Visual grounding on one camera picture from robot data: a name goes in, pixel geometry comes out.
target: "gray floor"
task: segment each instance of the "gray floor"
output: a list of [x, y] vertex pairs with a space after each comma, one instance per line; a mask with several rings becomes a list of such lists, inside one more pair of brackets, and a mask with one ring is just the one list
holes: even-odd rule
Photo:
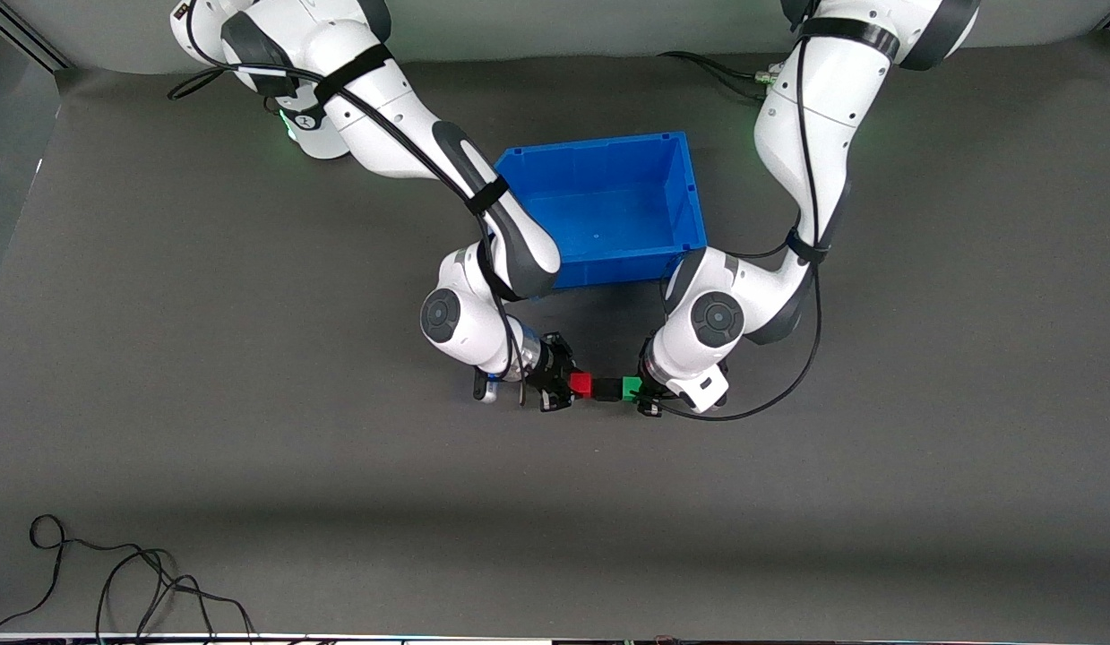
[[0, 37], [0, 266], [58, 107], [52, 74]]
[[[724, 249], [791, 221], [755, 108], [685, 62], [407, 74], [492, 155], [685, 130]], [[415, 326], [474, 239], [460, 204], [302, 159], [232, 79], [179, 104], [169, 84], [64, 79], [0, 275], [0, 615], [43, 591], [26, 527], [48, 511], [169, 547], [272, 632], [1110, 643], [1107, 36], [894, 73], [854, 144], [818, 364], [723, 427], [472, 403]], [[653, 285], [513, 310], [609, 373], [660, 320]], [[808, 342], [739, 347], [730, 410]], [[10, 628], [91, 628], [111, 563], [74, 552]], [[164, 627], [199, 625], [182, 605]]]

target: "white robotic arm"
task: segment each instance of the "white robotic arm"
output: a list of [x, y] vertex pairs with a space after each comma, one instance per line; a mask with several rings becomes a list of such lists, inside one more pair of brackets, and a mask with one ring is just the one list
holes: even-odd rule
[[[213, 58], [231, 65], [286, 65], [336, 78], [346, 93], [394, 123], [461, 189], [488, 232], [484, 242], [450, 253], [440, 266], [437, 289], [421, 312], [424, 335], [444, 354], [476, 367], [476, 399], [494, 401], [497, 381], [526, 380], [543, 393], [544, 410], [569, 405], [564, 381], [572, 364], [565, 343], [557, 335], [539, 339], [496, 302], [496, 296], [521, 300], [549, 293], [559, 272], [555, 241], [505, 188], [468, 135], [420, 102], [382, 46], [391, 32], [383, 0], [192, 0], [171, 12], [170, 23], [186, 52], [202, 62]], [[436, 179], [342, 95], [330, 93], [322, 101], [319, 84], [292, 77], [240, 70], [236, 77], [280, 103], [296, 142], [313, 158], [350, 152], [377, 174]]]
[[[922, 70], [952, 53], [979, 1], [784, 0], [801, 36], [760, 110], [755, 145], [801, 214], [777, 271], [716, 249], [683, 258], [666, 289], [666, 325], [640, 356], [646, 400], [673, 393], [706, 412], [726, 396], [719, 363], [739, 339], [764, 344], [795, 330], [845, 210], [850, 141], [886, 73], [894, 62]], [[657, 413], [649, 401], [639, 409]]]

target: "black strap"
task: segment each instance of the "black strap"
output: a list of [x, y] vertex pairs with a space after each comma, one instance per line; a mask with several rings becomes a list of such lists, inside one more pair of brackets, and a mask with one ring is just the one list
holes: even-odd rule
[[825, 262], [825, 254], [829, 253], [829, 246], [811, 246], [797, 235], [797, 226], [789, 229], [789, 234], [785, 236], [785, 244], [789, 246], [798, 258], [809, 264], [820, 264]]
[[898, 49], [901, 49], [901, 40], [887, 29], [881, 29], [876, 24], [857, 21], [852, 18], [809, 18], [801, 26], [801, 38], [814, 36], [828, 36], [834, 38], [845, 38], [845, 40], [856, 40], [862, 44], [869, 44], [877, 49], [889, 60], [898, 57]]
[[506, 183], [506, 178], [501, 174], [492, 183], [487, 183], [484, 188], [481, 188], [480, 192], [476, 192], [472, 199], [463, 203], [472, 212], [472, 215], [478, 216], [502, 199], [509, 189], [511, 184]]
[[480, 263], [480, 271], [484, 274], [486, 285], [490, 286], [490, 290], [492, 290], [496, 296], [508, 302], [518, 302], [523, 299], [518, 296], [518, 294], [515, 294], [514, 291], [511, 290], [511, 286], [507, 286], [506, 282], [504, 282], [503, 279], [495, 273], [495, 269], [490, 264], [490, 258], [486, 256], [486, 246], [482, 242], [480, 242], [480, 248], [476, 250], [476, 261]]
[[385, 44], [375, 44], [374, 48], [365, 49], [359, 57], [352, 58], [351, 61], [345, 62], [342, 68], [329, 73], [327, 77], [324, 77], [316, 84], [316, 90], [314, 91], [316, 100], [323, 105], [335, 94], [341, 93], [343, 87], [346, 87], [349, 82], [363, 77], [363, 74], [370, 71], [382, 68], [383, 63], [390, 60], [391, 57], [392, 53], [387, 51]]

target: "blue plastic bin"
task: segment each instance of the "blue plastic bin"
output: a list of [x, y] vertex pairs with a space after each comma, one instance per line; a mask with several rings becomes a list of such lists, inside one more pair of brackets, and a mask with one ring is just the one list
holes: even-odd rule
[[563, 254], [557, 289], [657, 281], [706, 245], [686, 134], [509, 148], [495, 168]]

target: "table surface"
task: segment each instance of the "table surface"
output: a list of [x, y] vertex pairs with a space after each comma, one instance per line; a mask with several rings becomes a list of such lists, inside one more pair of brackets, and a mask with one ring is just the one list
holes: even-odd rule
[[[685, 131], [720, 249], [770, 249], [795, 216], [756, 107], [686, 62], [406, 72], [492, 159]], [[457, 200], [305, 159], [234, 79], [170, 103], [173, 80], [60, 79], [0, 274], [0, 616], [44, 589], [26, 528], [52, 512], [169, 547], [265, 632], [1110, 642], [1107, 34], [891, 72], [817, 364], [722, 425], [473, 403], [416, 327], [476, 238]], [[511, 309], [609, 374], [662, 320], [653, 283]], [[740, 345], [727, 411], [810, 340]], [[91, 628], [115, 560], [69, 560], [9, 628]], [[150, 583], [120, 584], [130, 628]], [[161, 628], [198, 632], [191, 609]]]

